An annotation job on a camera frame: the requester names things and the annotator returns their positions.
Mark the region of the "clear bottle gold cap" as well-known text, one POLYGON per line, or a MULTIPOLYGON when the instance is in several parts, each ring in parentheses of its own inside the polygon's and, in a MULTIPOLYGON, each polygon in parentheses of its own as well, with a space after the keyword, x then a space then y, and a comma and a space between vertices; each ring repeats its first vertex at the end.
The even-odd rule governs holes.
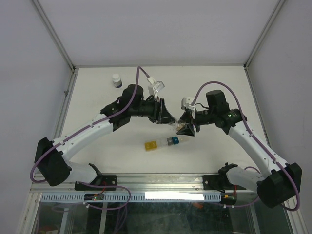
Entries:
POLYGON ((186 122, 184 120, 174 118, 174 121, 169 124, 175 131, 179 131, 184 128, 186 122))

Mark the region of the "weekly pill organizer strip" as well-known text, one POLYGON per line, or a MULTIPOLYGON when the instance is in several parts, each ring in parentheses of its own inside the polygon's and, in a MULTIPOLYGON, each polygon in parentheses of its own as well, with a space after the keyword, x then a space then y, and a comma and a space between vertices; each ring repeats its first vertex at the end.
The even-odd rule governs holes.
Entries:
POLYGON ((144 143, 145 151, 159 150, 166 147, 182 144, 189 140, 188 136, 175 135, 150 140, 144 143))

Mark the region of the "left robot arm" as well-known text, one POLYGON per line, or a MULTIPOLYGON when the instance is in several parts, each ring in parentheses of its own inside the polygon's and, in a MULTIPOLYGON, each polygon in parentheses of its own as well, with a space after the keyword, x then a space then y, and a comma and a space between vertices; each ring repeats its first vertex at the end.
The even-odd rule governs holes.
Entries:
POLYGON ((91 189, 104 185, 104 175, 92 163, 73 163, 71 158, 94 140, 110 134, 130 122, 131 117, 147 117, 156 124, 173 124, 176 119, 167 110, 163 98, 144 98, 143 88, 130 84, 116 101, 104 107, 89 123, 70 133, 38 142, 35 167, 51 187, 64 182, 85 183, 91 189))

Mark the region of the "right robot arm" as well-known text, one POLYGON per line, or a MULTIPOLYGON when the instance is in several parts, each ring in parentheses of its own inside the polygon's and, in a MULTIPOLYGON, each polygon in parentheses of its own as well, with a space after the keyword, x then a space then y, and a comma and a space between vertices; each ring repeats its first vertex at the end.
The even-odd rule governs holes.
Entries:
POLYGON ((180 120, 179 135, 195 136, 202 125, 214 124, 235 140, 256 164, 259 172, 252 172, 236 164, 228 164, 219 169, 218 184, 224 189, 233 185, 257 193, 269 208, 274 208, 286 200, 300 199, 302 169, 297 163, 289 164, 274 150, 257 137, 240 109, 230 109, 221 90, 206 93, 208 108, 198 111, 195 100, 185 97, 181 101, 184 110, 180 120))

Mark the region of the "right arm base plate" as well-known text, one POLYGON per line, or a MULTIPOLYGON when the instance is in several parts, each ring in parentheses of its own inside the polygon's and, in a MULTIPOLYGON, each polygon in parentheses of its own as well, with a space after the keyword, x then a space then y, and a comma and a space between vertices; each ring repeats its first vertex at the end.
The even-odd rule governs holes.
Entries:
POLYGON ((217 190, 219 192, 225 193, 226 191, 237 191, 246 190, 246 188, 231 184, 225 177, 217 174, 203 175, 202 176, 203 189, 217 190))

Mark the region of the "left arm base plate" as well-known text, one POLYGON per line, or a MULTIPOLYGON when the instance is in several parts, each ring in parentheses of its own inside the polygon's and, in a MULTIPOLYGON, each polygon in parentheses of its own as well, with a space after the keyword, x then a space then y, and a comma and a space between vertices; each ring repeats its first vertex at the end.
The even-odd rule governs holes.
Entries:
POLYGON ((98 175, 90 184, 84 185, 76 182, 75 191, 115 191, 117 185, 117 175, 98 175))

